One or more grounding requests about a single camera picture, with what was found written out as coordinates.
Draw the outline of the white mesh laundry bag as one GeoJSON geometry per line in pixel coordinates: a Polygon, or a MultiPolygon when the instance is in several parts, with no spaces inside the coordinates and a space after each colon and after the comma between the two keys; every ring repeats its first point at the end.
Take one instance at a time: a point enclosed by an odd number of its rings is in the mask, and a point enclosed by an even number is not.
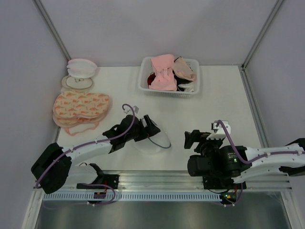
{"type": "Polygon", "coordinates": [[[172,147],[171,141],[167,133],[156,122],[151,120],[152,126],[160,129],[160,132],[154,136],[135,142],[134,147],[143,154],[155,155],[162,150],[169,150],[172,147]]]}

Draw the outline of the peach beige bra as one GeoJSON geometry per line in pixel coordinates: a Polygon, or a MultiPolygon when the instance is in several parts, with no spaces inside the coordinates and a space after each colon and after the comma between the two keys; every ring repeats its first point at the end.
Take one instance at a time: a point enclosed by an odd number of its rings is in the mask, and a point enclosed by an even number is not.
{"type": "Polygon", "coordinates": [[[185,79],[192,82],[196,81],[197,79],[197,75],[182,57],[177,57],[174,60],[172,69],[174,74],[180,79],[185,79]]]}

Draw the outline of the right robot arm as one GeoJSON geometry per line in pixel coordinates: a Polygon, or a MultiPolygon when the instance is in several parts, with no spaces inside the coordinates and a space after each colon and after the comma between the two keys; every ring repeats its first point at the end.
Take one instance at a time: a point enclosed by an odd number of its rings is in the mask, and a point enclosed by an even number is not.
{"type": "Polygon", "coordinates": [[[192,177],[209,178],[222,188],[267,174],[305,174],[305,140],[299,138],[283,147],[252,148],[223,146],[221,139],[209,139],[208,132],[185,132],[184,148],[197,143],[187,170],[192,177]]]}

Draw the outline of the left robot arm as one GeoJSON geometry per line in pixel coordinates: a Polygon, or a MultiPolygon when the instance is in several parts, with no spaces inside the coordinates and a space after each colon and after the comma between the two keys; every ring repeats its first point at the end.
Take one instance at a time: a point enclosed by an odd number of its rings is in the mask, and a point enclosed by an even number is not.
{"type": "Polygon", "coordinates": [[[122,149],[128,141],[140,142],[161,132],[158,125],[145,115],[142,119],[127,115],[119,124],[96,139],[77,146],[59,146],[52,143],[31,167],[36,178],[35,188],[51,194],[63,186],[77,189],[99,189],[108,184],[103,170],[96,163],[81,163],[100,155],[122,149]]]}

